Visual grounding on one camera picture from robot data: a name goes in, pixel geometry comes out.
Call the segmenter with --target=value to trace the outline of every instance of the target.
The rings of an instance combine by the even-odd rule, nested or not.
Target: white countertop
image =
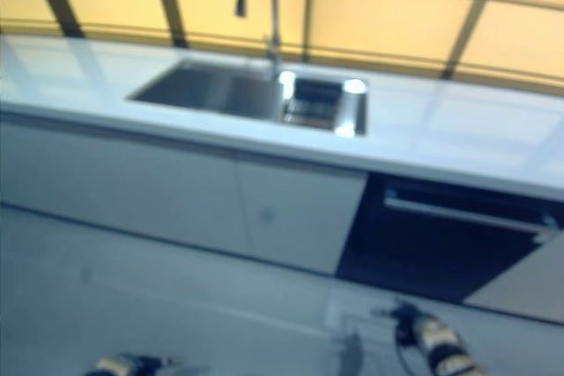
[[[564,200],[564,97],[300,63],[370,83],[367,135],[126,100],[181,59],[251,69],[264,59],[104,41],[3,35],[6,112],[335,166]]]

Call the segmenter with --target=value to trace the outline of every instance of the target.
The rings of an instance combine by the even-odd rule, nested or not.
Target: floor
[[[182,358],[176,376],[349,376],[339,357],[355,331],[361,376],[404,375],[393,322],[370,315],[394,292],[8,207],[0,222],[3,376],[76,376],[119,352]],[[492,375],[562,374],[563,327],[411,300],[452,324]]]

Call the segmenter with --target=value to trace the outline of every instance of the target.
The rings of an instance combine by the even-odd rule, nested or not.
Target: pull-down faucet
[[[244,17],[247,13],[246,0],[237,0],[235,14],[238,17]],[[278,0],[271,0],[271,24],[272,34],[268,47],[268,57],[272,63],[272,77],[276,79],[280,69],[280,34],[278,31]]]

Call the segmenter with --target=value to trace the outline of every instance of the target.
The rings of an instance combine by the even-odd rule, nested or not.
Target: cabinet door
[[[237,165],[254,254],[333,274],[366,173],[244,155]]]
[[[249,252],[230,154],[24,121],[2,125],[3,201],[118,230]]]
[[[564,323],[564,232],[465,303]]]

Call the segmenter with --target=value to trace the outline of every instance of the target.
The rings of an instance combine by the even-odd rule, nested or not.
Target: kitchen sink
[[[130,99],[333,131],[366,133],[368,86],[359,79],[268,73],[182,61]]]

